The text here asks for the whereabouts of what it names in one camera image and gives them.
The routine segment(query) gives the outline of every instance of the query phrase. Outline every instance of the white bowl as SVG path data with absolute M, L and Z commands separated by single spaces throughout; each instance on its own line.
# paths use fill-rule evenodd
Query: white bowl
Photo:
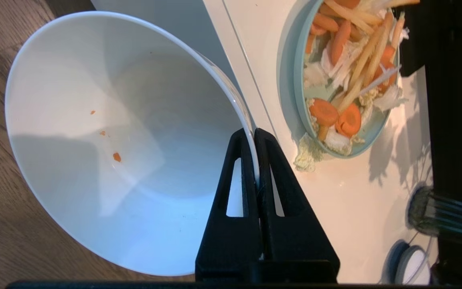
M 5 111 L 15 159 L 50 216 L 134 271 L 194 272 L 229 138 L 240 128 L 258 177 L 253 126 L 229 79 L 127 15 L 83 12 L 39 29 L 12 65 Z

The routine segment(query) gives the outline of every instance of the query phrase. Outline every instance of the food scrap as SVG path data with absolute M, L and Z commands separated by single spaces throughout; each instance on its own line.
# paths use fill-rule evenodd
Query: food scrap
M 324 0 L 315 14 L 304 58 L 304 97 L 315 133 L 330 150 L 351 154 L 354 143 L 365 142 L 357 134 L 365 130 L 373 109 L 384 112 L 405 102 L 396 84 L 400 65 L 394 60 L 409 30 L 405 14 L 396 19 L 391 8 L 418 3 Z M 306 136 L 301 144 L 305 152 L 299 164 L 313 146 Z M 299 167 L 311 169 L 305 163 Z
M 120 163 L 121 162 L 121 155 L 119 155 L 119 153 L 114 153 L 113 154 L 113 159 Z

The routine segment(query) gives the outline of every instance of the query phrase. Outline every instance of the wooden floor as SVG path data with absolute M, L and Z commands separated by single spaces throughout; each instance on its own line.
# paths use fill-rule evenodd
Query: wooden floor
M 12 155 L 4 115 L 8 71 L 24 41 L 54 18 L 92 10 L 86 0 L 0 0 L 0 288 L 23 279 L 192 280 L 113 265 L 88 251 L 46 214 Z

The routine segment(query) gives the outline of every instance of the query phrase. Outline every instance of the light blue bowl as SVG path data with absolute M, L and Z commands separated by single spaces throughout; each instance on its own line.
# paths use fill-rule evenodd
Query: light blue bowl
M 341 159 L 350 159 L 361 153 L 365 152 L 374 141 L 379 137 L 381 130 L 383 130 L 388 117 L 390 115 L 390 110 L 382 113 L 380 110 L 374 109 L 372 111 L 372 117 L 366 126 L 364 126 L 359 133 L 358 137 L 361 137 L 365 140 L 365 143 L 355 143 L 352 146 L 352 153 L 350 155 L 344 156 L 338 154 L 330 149 L 328 149 L 321 141 L 317 139 L 317 134 L 311 125 L 310 114 L 306 108 L 306 99 L 304 97 L 304 79 L 303 79 L 303 70 L 304 70 L 304 53 L 306 50 L 306 42 L 308 41 L 308 34 L 310 33 L 311 23 L 313 18 L 317 13 L 319 7 L 322 5 L 323 0 L 317 0 L 317 2 L 312 7 L 310 14 L 306 18 L 304 25 L 302 26 L 301 34 L 299 36 L 299 41 L 297 41 L 297 50 L 295 51 L 295 65 L 294 65 L 294 88 L 295 88 L 295 101 L 297 104 L 297 110 L 299 110 L 299 116 L 306 128 L 308 134 L 315 139 L 315 141 L 320 145 L 324 152 L 339 157 Z M 395 66 L 398 66 L 399 62 L 399 53 L 398 50 L 395 56 Z M 330 100 L 332 95 L 322 92 L 321 96 L 318 96 L 324 100 Z

